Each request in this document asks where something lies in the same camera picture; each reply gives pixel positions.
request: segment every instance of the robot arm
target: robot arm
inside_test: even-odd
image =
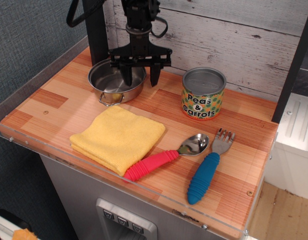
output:
[[[102,7],[106,0],[98,0],[91,9],[74,19],[79,0],[73,0],[67,15],[67,24],[74,27]],[[130,43],[123,47],[109,50],[111,66],[120,69],[122,77],[128,86],[132,84],[132,67],[150,67],[151,85],[158,82],[160,70],[171,66],[170,55],[172,50],[159,47],[149,41],[149,33],[161,38],[168,29],[167,22],[157,17],[159,2],[157,0],[121,0],[124,13],[127,17],[126,31],[129,33]],[[152,31],[152,21],[165,23],[166,28],[156,35]]]

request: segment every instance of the wooden floor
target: wooden floor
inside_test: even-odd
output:
[[[308,199],[265,182],[249,228],[257,240],[308,240]]]

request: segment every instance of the gray wall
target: gray wall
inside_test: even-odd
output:
[[[69,28],[70,0],[0,1],[0,103],[86,36]],[[76,235],[37,154],[0,138],[0,209],[41,239]]]

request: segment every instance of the screw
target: screw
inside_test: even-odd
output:
[[[249,191],[247,191],[247,195],[251,197],[252,195],[254,195],[254,193],[253,193],[253,191],[249,190]]]

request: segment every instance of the stainless steel pot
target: stainless steel pot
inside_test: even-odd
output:
[[[99,102],[113,106],[136,98],[143,90],[146,70],[144,67],[132,68],[132,85],[125,84],[120,70],[110,66],[110,59],[95,64],[88,73],[88,81],[99,95]]]

